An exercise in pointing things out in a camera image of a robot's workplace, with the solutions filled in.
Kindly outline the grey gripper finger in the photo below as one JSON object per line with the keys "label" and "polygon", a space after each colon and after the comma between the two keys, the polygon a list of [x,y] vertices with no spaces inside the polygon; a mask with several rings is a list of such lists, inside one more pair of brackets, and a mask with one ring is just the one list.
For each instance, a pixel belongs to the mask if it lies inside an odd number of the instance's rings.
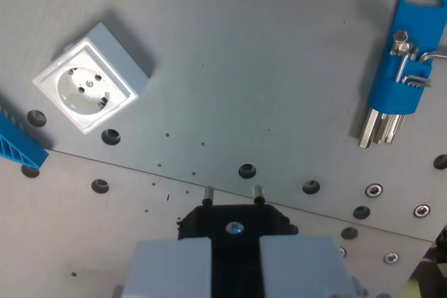
{"label": "grey gripper finger", "polygon": [[211,240],[200,237],[138,242],[122,296],[211,297]]}
{"label": "grey gripper finger", "polygon": [[275,235],[259,240],[266,297],[355,297],[335,238]]}

